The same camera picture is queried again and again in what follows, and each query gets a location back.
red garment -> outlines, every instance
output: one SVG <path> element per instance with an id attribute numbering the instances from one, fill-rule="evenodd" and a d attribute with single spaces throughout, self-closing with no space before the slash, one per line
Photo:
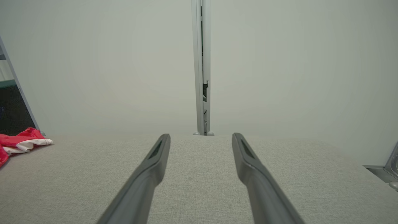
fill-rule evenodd
<path id="1" fill-rule="evenodd" d="M 3 149 L 4 147 L 17 147 L 17 144 L 32 139 L 45 139 L 39 130 L 34 128 L 27 128 L 25 131 L 19 133 L 17 136 L 8 136 L 0 134 L 0 167 L 8 160 L 8 154 Z"/>

gray tablecloth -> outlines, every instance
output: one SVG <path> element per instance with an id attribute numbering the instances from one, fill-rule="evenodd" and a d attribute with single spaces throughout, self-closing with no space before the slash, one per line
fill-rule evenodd
<path id="1" fill-rule="evenodd" d="M 158 136 L 48 136 L 0 169 L 2 223 L 95 223 Z M 232 136 L 171 136 L 148 223 L 253 223 Z M 338 149 L 246 136 L 308 224 L 398 223 L 398 193 Z"/>

white panel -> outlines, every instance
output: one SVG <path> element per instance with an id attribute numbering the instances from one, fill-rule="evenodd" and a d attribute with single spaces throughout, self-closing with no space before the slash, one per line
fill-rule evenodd
<path id="1" fill-rule="evenodd" d="M 47 135 L 196 130 L 189 1 L 6 0 L 0 35 Z"/>
<path id="2" fill-rule="evenodd" d="M 213 1 L 212 130 L 324 140 L 384 165 L 398 140 L 397 9 L 387 0 Z"/>
<path id="3" fill-rule="evenodd" d="M 12 76 L 7 60 L 0 60 L 0 81 L 12 79 L 14 79 L 14 77 Z"/>

